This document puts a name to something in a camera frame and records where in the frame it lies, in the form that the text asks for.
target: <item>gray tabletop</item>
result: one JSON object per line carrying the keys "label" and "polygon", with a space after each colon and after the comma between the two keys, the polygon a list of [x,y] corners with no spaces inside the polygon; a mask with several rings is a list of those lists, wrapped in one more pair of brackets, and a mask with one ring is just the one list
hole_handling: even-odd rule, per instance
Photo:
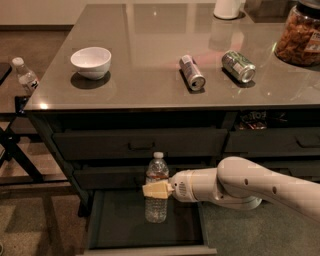
{"label": "gray tabletop", "polygon": [[[246,15],[221,21],[212,10],[207,3],[88,5],[26,110],[320,106],[320,66],[292,66],[273,53],[283,24],[253,23]],[[90,46],[112,53],[110,72],[98,81],[78,75],[70,62]],[[256,65],[252,82],[239,85],[222,71],[221,57],[230,49]],[[185,54],[206,78],[201,93],[190,92],[179,72]]]}

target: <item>white bowl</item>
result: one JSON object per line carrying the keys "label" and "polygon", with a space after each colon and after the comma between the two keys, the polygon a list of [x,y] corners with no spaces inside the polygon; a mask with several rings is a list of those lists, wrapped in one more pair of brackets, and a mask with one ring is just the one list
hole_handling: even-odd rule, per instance
{"label": "white bowl", "polygon": [[70,60],[80,75],[98,80],[104,77],[110,68],[111,53],[101,47],[88,47],[72,54]]}

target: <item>open drawer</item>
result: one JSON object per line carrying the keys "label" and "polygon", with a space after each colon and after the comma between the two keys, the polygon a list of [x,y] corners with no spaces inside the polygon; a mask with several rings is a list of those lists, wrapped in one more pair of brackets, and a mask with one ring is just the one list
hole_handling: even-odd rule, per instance
{"label": "open drawer", "polygon": [[165,222],[153,224],[145,220],[141,191],[98,190],[85,255],[214,255],[216,249],[206,245],[198,207],[171,198]]}

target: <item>silver can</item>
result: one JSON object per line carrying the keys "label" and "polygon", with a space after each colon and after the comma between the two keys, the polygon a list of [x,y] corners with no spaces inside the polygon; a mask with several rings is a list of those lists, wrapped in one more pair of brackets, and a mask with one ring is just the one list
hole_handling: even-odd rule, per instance
{"label": "silver can", "polygon": [[240,83],[250,82],[256,73],[255,65],[235,51],[227,51],[223,55],[222,65]]}
{"label": "silver can", "polygon": [[190,89],[193,91],[201,90],[206,83],[206,79],[201,74],[192,56],[184,55],[180,59],[179,65],[188,82]]}

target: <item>bottle cap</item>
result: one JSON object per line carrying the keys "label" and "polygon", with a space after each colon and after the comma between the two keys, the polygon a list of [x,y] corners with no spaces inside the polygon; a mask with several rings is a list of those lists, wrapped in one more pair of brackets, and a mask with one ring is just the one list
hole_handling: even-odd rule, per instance
{"label": "bottle cap", "polygon": [[163,158],[163,153],[162,152],[154,152],[153,157],[154,158]]}
{"label": "bottle cap", "polygon": [[19,67],[19,66],[21,66],[21,65],[24,64],[24,61],[23,61],[22,58],[16,57],[16,58],[14,58],[14,59],[12,60],[12,63],[13,63],[14,66]]}

